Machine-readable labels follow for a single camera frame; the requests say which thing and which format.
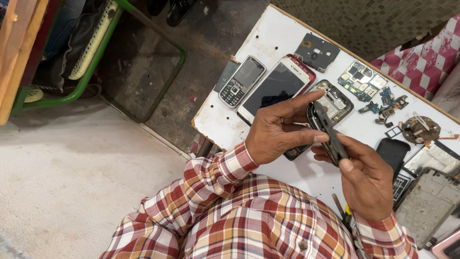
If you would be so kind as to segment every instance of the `shirt cuff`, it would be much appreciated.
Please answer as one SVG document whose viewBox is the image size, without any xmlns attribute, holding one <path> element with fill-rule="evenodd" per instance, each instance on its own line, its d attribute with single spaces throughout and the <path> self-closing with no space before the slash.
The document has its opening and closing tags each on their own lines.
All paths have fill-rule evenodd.
<svg viewBox="0 0 460 259">
<path fill-rule="evenodd" d="M 249 155 L 244 141 L 224 152 L 219 158 L 218 165 L 226 178 L 233 183 L 244 179 L 249 172 L 259 167 Z"/>
<path fill-rule="evenodd" d="M 356 229 L 361 240 L 370 245 L 392 248 L 398 247 L 404 242 L 404 233 L 396 221 L 395 213 L 382 221 L 365 220 L 353 212 Z"/>
</svg>

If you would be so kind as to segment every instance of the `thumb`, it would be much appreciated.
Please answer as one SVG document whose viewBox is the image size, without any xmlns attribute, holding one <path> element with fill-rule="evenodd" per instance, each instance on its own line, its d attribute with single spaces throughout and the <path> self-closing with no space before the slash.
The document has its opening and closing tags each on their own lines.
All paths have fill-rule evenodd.
<svg viewBox="0 0 460 259">
<path fill-rule="evenodd" d="M 286 150 L 293 147 L 311 145 L 313 143 L 323 143 L 328 140 L 329 135 L 315 129 L 287 132 L 279 135 L 278 138 L 278 142 L 283 143 Z"/>
<path fill-rule="evenodd" d="M 360 187 L 366 181 L 366 175 L 355 167 L 350 159 L 342 159 L 339 162 L 340 172 L 350 181 L 353 187 Z"/>
</svg>

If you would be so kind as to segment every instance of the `plaid shirt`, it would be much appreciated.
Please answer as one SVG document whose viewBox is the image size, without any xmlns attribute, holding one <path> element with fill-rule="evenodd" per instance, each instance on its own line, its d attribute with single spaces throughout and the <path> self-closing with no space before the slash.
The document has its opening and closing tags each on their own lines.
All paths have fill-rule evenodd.
<svg viewBox="0 0 460 259">
<path fill-rule="evenodd" d="M 100 258 L 418 258 L 394 214 L 369 222 L 354 213 L 352 237 L 324 203 L 249 173 L 256 168 L 244 143 L 189 160 L 183 179 L 121 221 Z"/>
</svg>

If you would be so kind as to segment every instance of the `black shoe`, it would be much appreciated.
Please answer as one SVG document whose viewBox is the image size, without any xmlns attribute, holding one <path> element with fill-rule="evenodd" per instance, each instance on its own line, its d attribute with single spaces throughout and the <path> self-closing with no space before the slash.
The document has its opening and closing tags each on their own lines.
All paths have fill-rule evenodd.
<svg viewBox="0 0 460 259">
<path fill-rule="evenodd" d="M 157 16 L 165 7 L 168 0 L 147 0 L 147 9 L 151 16 Z"/>
<path fill-rule="evenodd" d="M 166 16 L 166 23 L 171 27 L 179 25 L 180 21 L 189 13 L 197 0 L 175 0 L 171 9 L 169 9 L 168 16 Z"/>
</svg>

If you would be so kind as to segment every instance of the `green metal frame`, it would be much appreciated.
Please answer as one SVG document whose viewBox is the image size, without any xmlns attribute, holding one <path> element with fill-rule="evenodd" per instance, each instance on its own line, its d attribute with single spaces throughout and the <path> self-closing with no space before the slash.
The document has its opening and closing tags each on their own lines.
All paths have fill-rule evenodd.
<svg viewBox="0 0 460 259">
<path fill-rule="evenodd" d="M 127 10 L 130 12 L 134 17 L 139 19 L 142 23 L 147 25 L 149 28 L 151 28 L 153 31 L 155 31 L 159 36 L 163 37 L 165 40 L 167 40 L 169 43 L 171 43 L 173 46 L 175 46 L 179 51 L 180 51 L 180 60 L 177 63 L 176 67 L 173 69 L 171 72 L 170 77 L 168 80 L 165 82 L 163 88 L 161 89 L 160 93 L 158 94 L 157 98 L 155 99 L 154 103 L 152 104 L 151 108 L 147 112 L 146 116 L 142 118 L 137 118 L 133 114 L 131 114 L 127 109 L 125 109 L 122 105 L 118 104 L 115 100 L 110 98 L 108 95 L 104 95 L 106 99 L 108 99 L 115 107 L 120 109 L 122 112 L 124 112 L 130 119 L 137 123 L 143 123 L 146 122 L 153 114 L 155 109 L 158 107 L 160 101 L 163 99 L 164 95 L 166 94 L 167 90 L 173 83 L 175 77 L 179 73 L 179 71 L 182 69 L 185 63 L 185 51 L 184 49 L 177 44 L 166 32 L 164 32 L 158 25 L 156 25 L 154 22 L 152 22 L 148 17 L 146 17 L 143 13 L 141 13 L 138 9 L 136 9 L 132 4 L 130 4 L 126 0 L 115 0 L 118 4 L 119 7 L 117 9 L 117 12 L 110 23 L 107 32 L 105 33 L 104 37 L 102 38 L 101 44 L 99 45 L 96 53 L 94 54 L 93 59 L 91 60 L 91 63 L 88 66 L 88 69 L 86 73 L 81 77 L 80 81 L 78 82 L 77 87 L 75 90 L 62 98 L 56 98 L 56 99 L 48 99 L 48 100 L 38 100 L 35 102 L 30 102 L 30 103 L 23 103 L 25 99 L 25 95 L 27 94 L 27 91 L 29 87 L 27 88 L 20 88 L 18 90 L 18 93 L 16 95 L 15 103 L 16 106 L 13 105 L 12 109 L 12 114 L 17 114 L 20 110 L 20 107 L 18 104 L 23 103 L 22 109 L 29 109 L 29 108 L 43 108 L 43 107 L 52 107 L 52 106 L 60 106 L 60 105 L 65 105 L 69 104 L 76 99 L 78 99 L 83 92 L 86 89 L 86 86 L 89 83 L 89 80 L 91 79 L 91 76 L 96 69 L 104 51 L 105 48 L 107 47 L 107 44 L 109 43 L 109 40 L 115 30 L 115 27 L 118 24 L 118 21 L 120 20 L 121 14 L 123 13 L 124 10 Z"/>
</svg>

